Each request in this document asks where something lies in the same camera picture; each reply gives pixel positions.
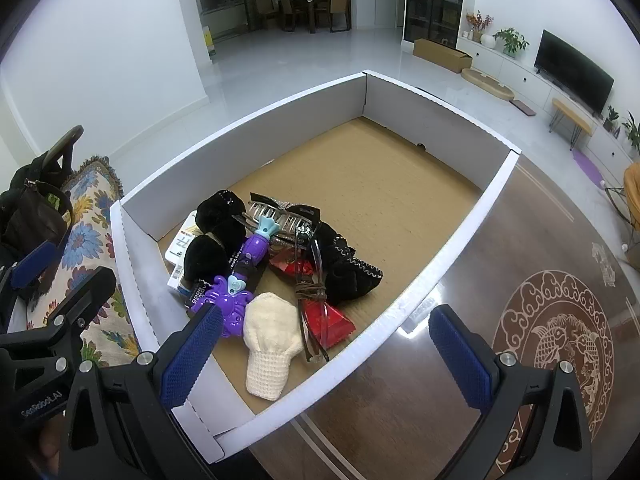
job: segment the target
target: television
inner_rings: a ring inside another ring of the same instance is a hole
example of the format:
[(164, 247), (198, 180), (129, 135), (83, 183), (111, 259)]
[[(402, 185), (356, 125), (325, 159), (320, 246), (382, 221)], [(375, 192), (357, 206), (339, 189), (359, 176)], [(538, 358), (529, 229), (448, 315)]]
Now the television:
[(543, 76), (584, 105), (601, 114), (613, 86), (613, 78), (570, 44), (543, 31), (535, 66)]

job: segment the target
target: floral fabric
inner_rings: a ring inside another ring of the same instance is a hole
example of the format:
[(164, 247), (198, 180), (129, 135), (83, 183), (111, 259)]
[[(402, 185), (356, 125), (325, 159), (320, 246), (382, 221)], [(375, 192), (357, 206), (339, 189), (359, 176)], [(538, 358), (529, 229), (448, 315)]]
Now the floral fabric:
[(27, 329), (46, 325), (49, 314), (91, 270), (109, 267), (116, 273), (116, 290), (82, 332), (82, 359), (100, 366), (129, 363), (140, 348), (118, 279), (110, 217), (111, 205), (122, 197), (120, 181), (105, 159), (94, 158), (82, 165), (63, 191), (71, 194), (75, 224), (51, 289), (27, 313)]

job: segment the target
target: cream knitted cap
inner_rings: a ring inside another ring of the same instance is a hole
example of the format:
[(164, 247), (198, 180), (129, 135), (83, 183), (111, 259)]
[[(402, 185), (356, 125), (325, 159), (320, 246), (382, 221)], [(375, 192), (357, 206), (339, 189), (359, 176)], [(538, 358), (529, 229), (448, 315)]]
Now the cream knitted cap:
[(302, 350), (298, 310), (272, 292), (249, 302), (244, 311), (244, 342), (249, 348), (246, 389), (277, 400), (289, 376), (289, 363)]

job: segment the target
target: purple octopus toy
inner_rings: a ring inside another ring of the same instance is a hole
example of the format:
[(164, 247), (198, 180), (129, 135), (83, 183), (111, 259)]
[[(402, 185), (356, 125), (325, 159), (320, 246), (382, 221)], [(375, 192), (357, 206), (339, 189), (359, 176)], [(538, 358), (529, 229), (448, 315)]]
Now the purple octopus toy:
[(280, 226), (273, 218), (260, 216), (255, 233), (242, 245), (241, 256), (231, 276), (216, 276), (213, 286), (191, 307), (194, 312), (199, 311), (205, 303), (220, 307), (224, 326), (222, 337), (242, 335), (244, 308), (254, 298), (252, 293), (244, 290), (247, 277), (265, 257), (269, 251), (269, 240), (279, 230)]

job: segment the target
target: red candy wrapper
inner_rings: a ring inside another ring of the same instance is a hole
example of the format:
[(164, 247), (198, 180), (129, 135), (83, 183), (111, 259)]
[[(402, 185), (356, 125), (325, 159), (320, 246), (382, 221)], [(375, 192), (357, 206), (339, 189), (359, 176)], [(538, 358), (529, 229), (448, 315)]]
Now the red candy wrapper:
[[(320, 341), (320, 327), (322, 323), (322, 309), (318, 301), (303, 300), (306, 320), (316, 339)], [(351, 320), (336, 310), (330, 304), (326, 304), (328, 313), (329, 331), (327, 334), (326, 348), (331, 348), (342, 341), (351, 332), (355, 332), (356, 326)]]
[[(269, 263), (278, 270), (284, 272), (287, 276), (292, 278), (296, 277), (296, 265), (295, 265), (295, 252), (293, 248), (283, 249), (276, 254)], [(301, 274), (303, 276), (312, 276), (314, 274), (314, 268), (311, 262), (305, 260), (302, 263)]]

